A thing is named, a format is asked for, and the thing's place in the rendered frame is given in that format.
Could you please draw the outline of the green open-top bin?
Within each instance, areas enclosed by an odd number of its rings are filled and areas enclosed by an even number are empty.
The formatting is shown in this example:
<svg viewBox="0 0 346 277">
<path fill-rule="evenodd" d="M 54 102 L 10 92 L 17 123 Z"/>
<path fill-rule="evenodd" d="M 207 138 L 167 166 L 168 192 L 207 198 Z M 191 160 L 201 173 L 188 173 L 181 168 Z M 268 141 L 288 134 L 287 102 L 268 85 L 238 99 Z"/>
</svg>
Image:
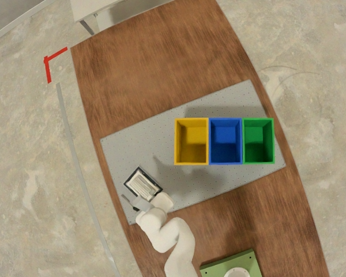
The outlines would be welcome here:
<svg viewBox="0 0 346 277">
<path fill-rule="evenodd" d="M 275 164 L 273 118 L 242 118 L 242 140 L 243 164 Z"/>
</svg>

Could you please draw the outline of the yellow open-top bin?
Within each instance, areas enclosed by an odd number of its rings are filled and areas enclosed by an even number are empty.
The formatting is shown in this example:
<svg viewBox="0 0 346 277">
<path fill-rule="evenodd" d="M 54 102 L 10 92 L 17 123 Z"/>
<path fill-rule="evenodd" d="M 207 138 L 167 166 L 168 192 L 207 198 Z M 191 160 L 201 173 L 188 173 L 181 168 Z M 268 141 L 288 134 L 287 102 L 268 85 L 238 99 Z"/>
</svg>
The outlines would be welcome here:
<svg viewBox="0 0 346 277">
<path fill-rule="evenodd" d="M 208 165 L 208 118 L 175 118 L 174 164 Z"/>
</svg>

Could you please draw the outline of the blue open-top bin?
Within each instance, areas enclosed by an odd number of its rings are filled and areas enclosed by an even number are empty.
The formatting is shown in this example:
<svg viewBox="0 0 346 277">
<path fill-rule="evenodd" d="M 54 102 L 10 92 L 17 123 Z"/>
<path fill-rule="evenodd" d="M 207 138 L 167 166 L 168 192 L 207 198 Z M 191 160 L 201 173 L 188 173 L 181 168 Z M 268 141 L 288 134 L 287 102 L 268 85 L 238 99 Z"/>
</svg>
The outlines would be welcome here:
<svg viewBox="0 0 346 277">
<path fill-rule="evenodd" d="M 209 118 L 209 165 L 222 164 L 242 164 L 242 118 Z"/>
</svg>

